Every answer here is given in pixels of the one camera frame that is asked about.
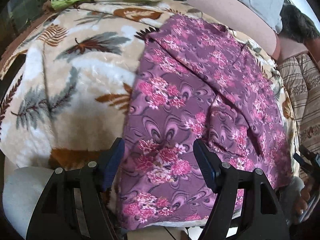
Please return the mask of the right hand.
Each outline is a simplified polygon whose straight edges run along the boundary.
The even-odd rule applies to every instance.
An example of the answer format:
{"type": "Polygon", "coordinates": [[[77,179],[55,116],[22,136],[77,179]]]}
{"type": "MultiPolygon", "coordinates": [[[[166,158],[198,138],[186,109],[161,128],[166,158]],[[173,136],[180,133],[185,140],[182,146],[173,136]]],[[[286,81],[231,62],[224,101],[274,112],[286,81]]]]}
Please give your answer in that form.
{"type": "Polygon", "coordinates": [[[300,195],[296,198],[293,205],[293,224],[305,222],[311,216],[313,210],[319,202],[319,196],[316,194],[311,196],[314,183],[314,180],[309,178],[306,181],[304,188],[301,190],[300,195]]]}

